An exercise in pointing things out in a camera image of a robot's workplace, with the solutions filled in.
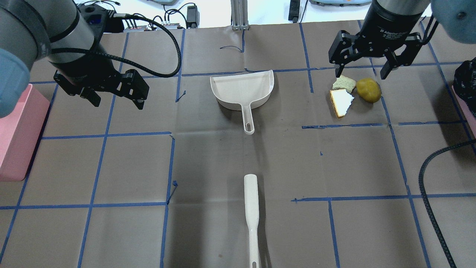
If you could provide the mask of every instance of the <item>pink box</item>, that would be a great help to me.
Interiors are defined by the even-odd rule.
[[[451,89],[453,90],[453,93],[455,94],[456,99],[458,100],[459,106],[461,107],[461,110],[463,111],[463,114],[465,115],[466,120],[468,121],[468,125],[471,128],[473,135],[476,136],[476,118],[469,110],[468,105],[466,105],[465,101],[458,97],[458,94],[456,94],[455,89],[453,87],[451,87]]]
[[[13,112],[0,118],[0,181],[25,178],[49,105],[29,84]]]

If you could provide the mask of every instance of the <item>metal post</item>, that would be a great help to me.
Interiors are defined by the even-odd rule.
[[[248,0],[231,0],[231,28],[248,30]]]

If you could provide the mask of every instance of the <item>bread slice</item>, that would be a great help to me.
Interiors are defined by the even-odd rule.
[[[332,101],[332,106],[336,112],[337,118],[342,118],[347,114],[354,97],[349,94],[345,89],[336,89],[330,91],[330,100]]]
[[[341,75],[337,78],[336,82],[332,84],[332,89],[345,89],[347,92],[352,93],[356,83],[355,80]]]

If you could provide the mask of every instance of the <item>white brush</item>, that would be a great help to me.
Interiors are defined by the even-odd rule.
[[[259,268],[258,250],[258,178],[255,174],[245,175],[245,215],[249,233],[249,267]]]

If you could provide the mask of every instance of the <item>dustpan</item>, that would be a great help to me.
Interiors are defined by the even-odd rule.
[[[213,94],[223,107],[241,111],[245,133],[255,132],[251,109],[263,105],[274,87],[273,70],[232,76],[210,77]]]

